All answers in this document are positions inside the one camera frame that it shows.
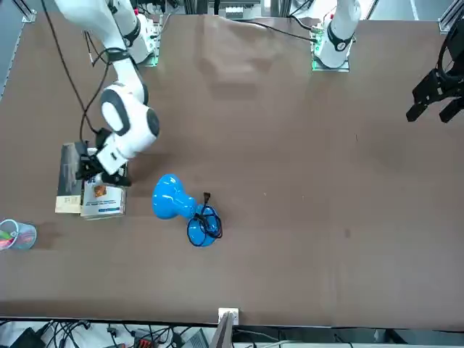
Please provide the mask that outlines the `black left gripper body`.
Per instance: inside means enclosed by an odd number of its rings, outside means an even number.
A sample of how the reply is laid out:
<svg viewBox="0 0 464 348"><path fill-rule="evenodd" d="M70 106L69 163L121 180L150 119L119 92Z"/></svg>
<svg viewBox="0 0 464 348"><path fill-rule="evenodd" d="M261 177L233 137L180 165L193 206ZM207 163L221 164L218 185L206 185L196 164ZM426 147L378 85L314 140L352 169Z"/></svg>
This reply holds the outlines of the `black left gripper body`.
<svg viewBox="0 0 464 348"><path fill-rule="evenodd" d="M414 104L430 105L447 98L463 96L463 81L443 78L437 69L431 70L413 89Z"/></svg>

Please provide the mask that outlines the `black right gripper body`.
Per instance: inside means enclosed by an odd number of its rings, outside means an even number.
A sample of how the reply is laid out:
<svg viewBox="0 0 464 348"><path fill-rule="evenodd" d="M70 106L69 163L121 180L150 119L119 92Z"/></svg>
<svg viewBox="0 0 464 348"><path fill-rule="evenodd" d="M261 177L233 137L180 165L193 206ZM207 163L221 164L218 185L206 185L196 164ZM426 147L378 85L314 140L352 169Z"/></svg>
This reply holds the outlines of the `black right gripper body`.
<svg viewBox="0 0 464 348"><path fill-rule="evenodd" d="M77 173L100 173L104 168L96 155L100 148L90 147L87 141L76 141L75 149L78 154Z"/></svg>

